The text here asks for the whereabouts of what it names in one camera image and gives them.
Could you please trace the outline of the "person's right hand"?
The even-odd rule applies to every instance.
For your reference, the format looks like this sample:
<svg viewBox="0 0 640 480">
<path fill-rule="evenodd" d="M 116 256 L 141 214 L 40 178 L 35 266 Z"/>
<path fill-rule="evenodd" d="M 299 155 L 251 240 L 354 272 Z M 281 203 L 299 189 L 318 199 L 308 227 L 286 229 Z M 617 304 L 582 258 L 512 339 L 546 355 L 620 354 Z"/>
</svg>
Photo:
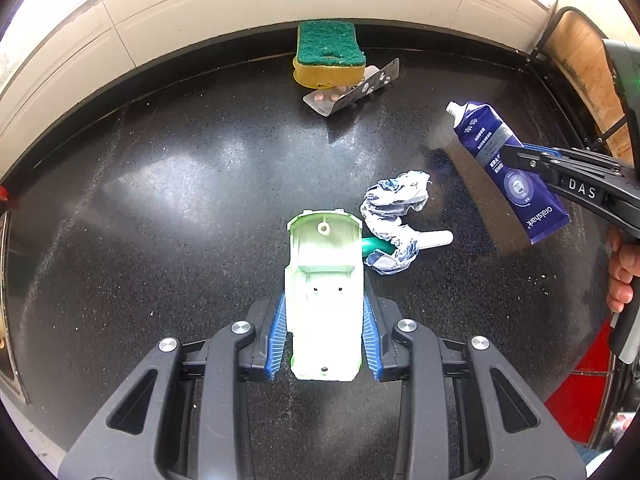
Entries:
<svg viewBox="0 0 640 480">
<path fill-rule="evenodd" d="M 614 313 L 620 313 L 634 299 L 631 282 L 640 274 L 639 246 L 623 241 L 615 226 L 608 229 L 608 293 L 606 305 Z"/>
</svg>

